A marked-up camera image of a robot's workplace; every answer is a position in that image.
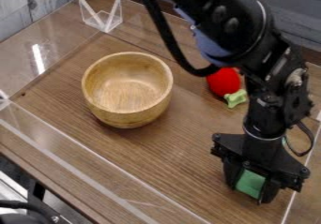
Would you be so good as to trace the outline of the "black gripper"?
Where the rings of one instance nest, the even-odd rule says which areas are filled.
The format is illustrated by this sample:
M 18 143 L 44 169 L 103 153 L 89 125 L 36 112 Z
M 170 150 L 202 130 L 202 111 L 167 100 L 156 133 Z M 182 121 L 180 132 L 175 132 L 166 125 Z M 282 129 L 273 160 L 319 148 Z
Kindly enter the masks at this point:
M 305 180 L 310 177 L 309 168 L 286 151 L 286 129 L 243 125 L 242 134 L 214 133 L 210 153 L 223 163 L 226 184 L 235 188 L 242 171 L 249 170 L 266 178 L 259 203 L 270 203 L 279 189 L 301 191 Z

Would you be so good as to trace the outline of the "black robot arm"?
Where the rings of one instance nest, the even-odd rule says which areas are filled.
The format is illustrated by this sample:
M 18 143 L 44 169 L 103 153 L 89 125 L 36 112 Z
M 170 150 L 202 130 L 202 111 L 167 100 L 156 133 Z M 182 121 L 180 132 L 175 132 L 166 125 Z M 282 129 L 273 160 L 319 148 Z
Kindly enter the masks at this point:
M 261 0 L 171 0 L 190 23 L 207 67 L 194 67 L 183 55 L 156 0 L 142 0 L 159 35 L 179 66 L 204 77 L 224 67 L 245 75 L 250 98 L 241 134 L 215 133 L 210 152 L 223 162 L 227 186 L 273 201 L 279 190 L 299 191 L 310 177 L 297 160 L 286 132 L 310 116 L 307 67 L 297 47 L 278 31 L 269 7 Z

